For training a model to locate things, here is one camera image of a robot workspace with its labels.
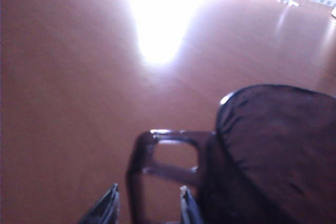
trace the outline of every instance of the table surface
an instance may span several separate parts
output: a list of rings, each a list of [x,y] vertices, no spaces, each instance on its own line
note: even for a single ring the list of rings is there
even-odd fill
[[[2,223],[74,223],[112,182],[129,223],[141,132],[210,131],[221,98],[251,84],[336,95],[336,19],[298,2],[1,0]]]

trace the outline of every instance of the wood grain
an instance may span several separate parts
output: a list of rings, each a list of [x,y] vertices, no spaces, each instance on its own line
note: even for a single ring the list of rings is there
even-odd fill
[[[134,0],[1,0],[2,223],[74,223],[112,182],[129,223],[124,173],[141,132],[212,130],[220,99],[251,84],[336,95],[331,8],[300,3],[205,0],[156,64],[139,50]],[[183,16],[157,5],[142,13]]]

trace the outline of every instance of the wooden table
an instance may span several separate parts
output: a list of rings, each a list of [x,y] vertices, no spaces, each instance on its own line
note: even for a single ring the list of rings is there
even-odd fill
[[[129,223],[139,133],[212,130],[251,84],[336,95],[336,19],[298,1],[1,0],[2,223],[74,223],[112,182]]]

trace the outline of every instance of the dark fabric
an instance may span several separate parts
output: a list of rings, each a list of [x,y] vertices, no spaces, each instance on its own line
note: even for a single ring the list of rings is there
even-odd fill
[[[297,223],[336,223],[336,99],[245,88],[221,107],[217,132],[240,172]]]

